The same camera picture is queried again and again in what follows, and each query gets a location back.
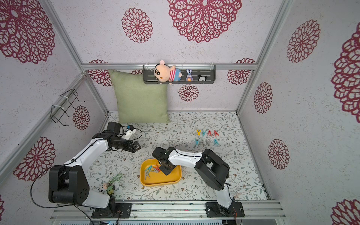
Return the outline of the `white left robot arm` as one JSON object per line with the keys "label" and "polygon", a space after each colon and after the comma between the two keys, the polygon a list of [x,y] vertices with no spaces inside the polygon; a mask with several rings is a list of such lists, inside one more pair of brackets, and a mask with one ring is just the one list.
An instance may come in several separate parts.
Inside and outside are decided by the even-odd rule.
{"label": "white left robot arm", "polygon": [[90,188],[85,173],[104,152],[124,150],[135,153],[142,147],[138,141],[118,137],[114,132],[94,135],[90,143],[65,164],[49,171],[48,198],[52,203],[67,203],[105,209],[110,196]]}

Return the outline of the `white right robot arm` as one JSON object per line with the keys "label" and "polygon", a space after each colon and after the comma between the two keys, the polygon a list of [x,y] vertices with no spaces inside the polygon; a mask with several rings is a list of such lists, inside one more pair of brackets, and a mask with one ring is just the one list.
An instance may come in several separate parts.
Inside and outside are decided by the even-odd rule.
{"label": "white right robot arm", "polygon": [[177,166],[195,169],[203,181],[215,191],[217,204],[225,209],[230,208],[233,202],[227,183],[230,167],[215,152],[205,149],[203,152],[190,153],[175,147],[157,147],[152,156],[160,163],[160,170],[165,175],[169,175]]}

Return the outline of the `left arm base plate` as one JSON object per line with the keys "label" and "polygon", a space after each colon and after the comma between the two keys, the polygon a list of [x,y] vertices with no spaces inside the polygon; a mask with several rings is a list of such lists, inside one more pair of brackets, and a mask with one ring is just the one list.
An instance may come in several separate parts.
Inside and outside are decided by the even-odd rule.
{"label": "left arm base plate", "polygon": [[91,218],[130,218],[131,210],[132,203],[111,203],[107,208],[95,209],[91,215]]}

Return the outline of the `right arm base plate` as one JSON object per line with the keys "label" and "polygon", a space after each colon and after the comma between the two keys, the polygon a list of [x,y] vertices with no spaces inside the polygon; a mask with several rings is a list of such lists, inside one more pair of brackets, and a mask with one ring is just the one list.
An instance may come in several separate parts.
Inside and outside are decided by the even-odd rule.
{"label": "right arm base plate", "polygon": [[229,208],[220,206],[217,202],[207,202],[205,204],[208,218],[243,218],[245,212],[243,206],[238,201],[232,201]]}

